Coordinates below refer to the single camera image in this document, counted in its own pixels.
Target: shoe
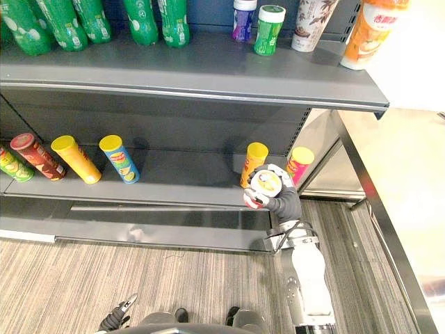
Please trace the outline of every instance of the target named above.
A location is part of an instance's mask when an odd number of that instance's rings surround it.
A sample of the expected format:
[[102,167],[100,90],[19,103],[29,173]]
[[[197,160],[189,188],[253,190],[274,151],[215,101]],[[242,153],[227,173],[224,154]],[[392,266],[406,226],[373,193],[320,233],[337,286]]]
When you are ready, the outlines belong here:
[[188,312],[185,308],[178,308],[175,312],[175,318],[178,322],[188,322]]
[[234,324],[234,316],[239,311],[238,306],[232,306],[229,310],[229,313],[227,313],[227,317],[225,318],[225,324],[226,326],[233,326]]

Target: red chip can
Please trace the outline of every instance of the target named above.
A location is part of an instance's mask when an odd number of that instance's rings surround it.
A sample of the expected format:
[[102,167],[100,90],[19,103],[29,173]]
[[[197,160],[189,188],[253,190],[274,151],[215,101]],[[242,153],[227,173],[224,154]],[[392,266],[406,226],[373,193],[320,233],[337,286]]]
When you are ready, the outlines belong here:
[[65,176],[66,170],[37,142],[34,135],[19,134],[14,137],[10,146],[51,181]]

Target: floor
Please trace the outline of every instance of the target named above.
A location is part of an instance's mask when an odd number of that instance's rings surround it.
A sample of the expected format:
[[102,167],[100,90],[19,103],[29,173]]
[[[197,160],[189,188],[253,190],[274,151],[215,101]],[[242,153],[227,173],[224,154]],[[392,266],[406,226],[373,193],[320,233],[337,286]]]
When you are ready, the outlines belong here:
[[[338,333],[415,333],[365,207],[302,202],[321,237]],[[130,323],[185,307],[192,322],[221,324],[233,305],[294,333],[280,258],[209,250],[58,241],[0,241],[0,333],[94,333],[134,292]]]

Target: purple label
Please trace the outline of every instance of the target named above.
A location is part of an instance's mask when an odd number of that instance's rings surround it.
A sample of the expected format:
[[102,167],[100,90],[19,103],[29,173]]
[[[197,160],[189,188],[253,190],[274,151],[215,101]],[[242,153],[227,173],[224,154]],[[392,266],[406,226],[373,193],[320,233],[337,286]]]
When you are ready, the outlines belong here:
[[254,10],[234,10],[234,31],[232,37],[240,42],[247,42],[250,39],[252,30],[252,18]]

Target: gray shelf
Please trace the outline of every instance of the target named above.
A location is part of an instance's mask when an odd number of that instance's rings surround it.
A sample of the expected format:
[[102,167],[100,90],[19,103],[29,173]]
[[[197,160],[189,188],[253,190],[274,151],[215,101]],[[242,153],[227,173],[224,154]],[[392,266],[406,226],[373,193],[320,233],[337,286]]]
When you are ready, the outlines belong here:
[[[96,166],[103,170],[98,183],[86,184],[72,170],[57,182],[51,182],[36,173],[33,179],[27,182],[12,182],[4,194],[34,198],[247,209],[242,198],[242,188],[238,185],[244,154],[131,150],[130,154],[142,173],[137,183],[125,184],[99,148],[88,147],[86,151]],[[285,158],[270,156],[266,162],[284,166]]]
[[182,99],[294,104],[384,112],[389,103],[366,71],[341,67],[344,44],[320,41],[312,53],[279,40],[274,56],[228,34],[196,33],[189,46],[136,45],[126,32],[81,52],[60,48],[38,57],[2,49],[3,90],[41,88],[165,95]]

